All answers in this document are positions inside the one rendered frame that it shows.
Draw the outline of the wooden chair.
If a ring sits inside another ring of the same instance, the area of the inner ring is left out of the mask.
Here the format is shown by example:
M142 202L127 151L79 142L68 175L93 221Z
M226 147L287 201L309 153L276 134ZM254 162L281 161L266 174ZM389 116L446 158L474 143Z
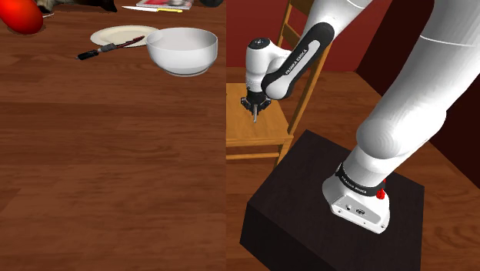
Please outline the wooden chair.
M331 18L341 0L289 0L278 42L252 40L246 49L245 82L226 86L227 147L277 146L275 152L230 154L228 160L273 158L280 162L294 138L295 129L318 81L331 43L340 28ZM279 100L288 98L295 83L309 72L292 119L287 120ZM241 104L247 91L264 92L271 104L253 114Z

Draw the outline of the red and black pen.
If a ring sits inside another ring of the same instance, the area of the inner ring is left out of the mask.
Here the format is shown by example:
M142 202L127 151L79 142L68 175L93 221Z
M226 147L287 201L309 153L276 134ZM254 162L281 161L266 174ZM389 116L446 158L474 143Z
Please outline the red and black pen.
M140 42L145 36L142 35L142 36L139 36L137 38L134 38L130 41L127 41L127 42L124 42L122 44L119 44L119 45L116 45L114 43L109 43L107 45L103 45L101 48L99 49L95 49L95 50L91 50L91 51L88 51L88 52L83 52L79 55L77 55L75 58L78 59L78 60L85 60L85 59L89 59L91 57L95 57L97 56L99 53L101 52L109 52L109 51L112 51L112 50L115 50L115 49L120 49L120 48L124 48L128 45L133 45L137 42Z

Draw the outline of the dark grey figure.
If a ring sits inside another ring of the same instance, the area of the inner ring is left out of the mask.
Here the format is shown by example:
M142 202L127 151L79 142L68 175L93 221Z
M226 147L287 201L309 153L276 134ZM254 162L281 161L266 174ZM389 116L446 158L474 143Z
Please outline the dark grey figure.
M52 13L56 5L85 5L100 7L107 12L117 12L115 0L34 0L44 14Z

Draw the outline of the white bowl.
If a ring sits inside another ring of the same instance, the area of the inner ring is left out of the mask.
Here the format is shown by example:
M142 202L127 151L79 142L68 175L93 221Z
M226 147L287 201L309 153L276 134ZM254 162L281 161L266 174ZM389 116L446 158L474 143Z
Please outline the white bowl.
M148 35L151 60L168 74L191 77L206 72L218 55L218 37L200 28L164 28Z

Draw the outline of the red round object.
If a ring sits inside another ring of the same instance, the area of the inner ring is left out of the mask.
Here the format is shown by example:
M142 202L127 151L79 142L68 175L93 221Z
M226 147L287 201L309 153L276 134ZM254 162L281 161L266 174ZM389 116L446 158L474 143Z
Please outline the red round object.
M0 19L25 35L35 34L43 26L42 13L32 0L0 0Z

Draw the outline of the dark robot stand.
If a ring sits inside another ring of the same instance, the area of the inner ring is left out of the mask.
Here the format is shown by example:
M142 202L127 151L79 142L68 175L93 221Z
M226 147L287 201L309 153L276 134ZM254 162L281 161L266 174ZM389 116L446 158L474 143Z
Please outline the dark robot stand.
M424 186L388 176L390 223L373 233L322 194L348 153L306 130L248 201L240 243L271 271L421 271Z

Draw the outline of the cream plate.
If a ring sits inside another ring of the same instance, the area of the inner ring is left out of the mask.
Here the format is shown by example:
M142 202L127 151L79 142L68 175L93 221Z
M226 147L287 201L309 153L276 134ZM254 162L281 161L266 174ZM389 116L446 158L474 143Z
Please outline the cream plate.
M155 31L157 31L157 28L150 26L120 25L99 30L91 35L90 40L96 45L107 45L110 43L120 45L139 36L144 36L140 42L128 45L128 48L139 47L146 45L146 37Z

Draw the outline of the red and white book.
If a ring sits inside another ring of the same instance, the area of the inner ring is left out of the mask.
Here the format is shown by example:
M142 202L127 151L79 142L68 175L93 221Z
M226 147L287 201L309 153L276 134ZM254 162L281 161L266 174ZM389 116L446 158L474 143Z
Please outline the red and white book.
M141 0L136 5L148 8L173 8L189 10L194 0Z

